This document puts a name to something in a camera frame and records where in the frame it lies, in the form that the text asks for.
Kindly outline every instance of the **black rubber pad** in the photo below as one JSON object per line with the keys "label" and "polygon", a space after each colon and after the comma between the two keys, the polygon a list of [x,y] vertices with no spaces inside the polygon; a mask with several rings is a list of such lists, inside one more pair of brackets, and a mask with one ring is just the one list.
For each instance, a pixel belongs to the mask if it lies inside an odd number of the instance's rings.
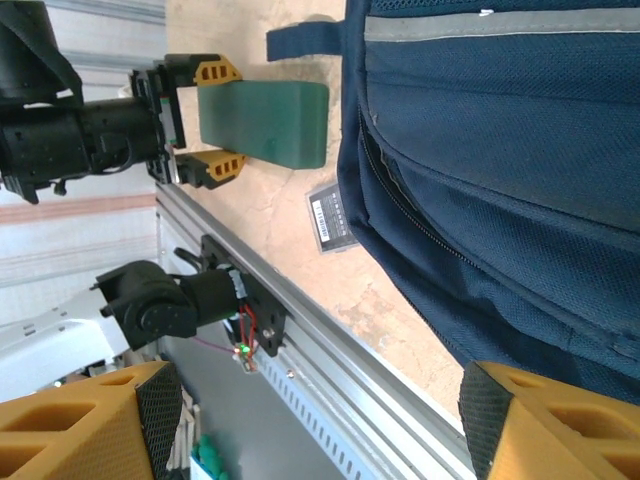
{"label": "black rubber pad", "polygon": [[182,387],[174,364],[136,387],[138,413],[153,476],[163,480],[182,412]]}
{"label": "black rubber pad", "polygon": [[478,364],[465,369],[459,408],[478,480],[486,480],[491,472],[512,398]]}

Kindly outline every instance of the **green foam block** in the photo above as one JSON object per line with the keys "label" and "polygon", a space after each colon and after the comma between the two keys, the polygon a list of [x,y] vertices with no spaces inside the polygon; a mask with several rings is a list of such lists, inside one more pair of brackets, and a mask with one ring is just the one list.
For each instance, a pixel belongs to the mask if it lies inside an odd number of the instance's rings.
{"label": "green foam block", "polygon": [[202,141],[292,169],[327,159],[329,89],[310,82],[199,87]]}

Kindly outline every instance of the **tabletop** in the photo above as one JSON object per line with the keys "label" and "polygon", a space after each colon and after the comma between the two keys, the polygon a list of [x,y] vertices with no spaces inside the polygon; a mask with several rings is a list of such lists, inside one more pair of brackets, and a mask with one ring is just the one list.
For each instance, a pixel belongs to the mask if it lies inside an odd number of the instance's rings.
{"label": "tabletop", "polygon": [[[462,368],[360,246],[322,255],[314,238],[307,194],[336,179],[340,145],[337,57],[314,56],[268,64],[267,31],[323,17],[344,17],[344,0],[168,0],[171,53],[221,53],[246,80],[305,80],[330,87],[327,165],[288,170],[250,160],[238,179],[214,191],[187,193],[282,275],[296,283],[392,368],[458,416]],[[180,92],[187,151],[200,140],[197,92]]]}

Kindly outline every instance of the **barcode label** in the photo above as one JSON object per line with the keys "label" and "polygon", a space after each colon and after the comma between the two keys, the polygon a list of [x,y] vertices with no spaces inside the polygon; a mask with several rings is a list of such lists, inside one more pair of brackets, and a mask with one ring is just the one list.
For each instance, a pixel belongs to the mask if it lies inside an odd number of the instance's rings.
{"label": "barcode label", "polygon": [[328,242],[329,240],[331,240],[331,237],[329,236],[327,222],[324,219],[322,203],[320,203],[320,200],[316,200],[311,204],[311,206],[313,207],[313,213],[316,216],[316,224],[318,225],[318,231],[320,232],[320,241]]}

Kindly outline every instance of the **white wall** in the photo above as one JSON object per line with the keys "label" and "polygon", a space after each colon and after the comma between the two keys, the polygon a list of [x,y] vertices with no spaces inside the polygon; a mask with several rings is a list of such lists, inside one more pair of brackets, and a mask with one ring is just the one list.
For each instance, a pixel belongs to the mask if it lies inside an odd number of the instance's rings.
{"label": "white wall", "polygon": [[[132,68],[166,53],[163,0],[47,0],[87,101],[115,98]],[[144,165],[67,184],[40,205],[0,190],[0,325],[37,315],[101,273],[157,259],[155,186]]]}

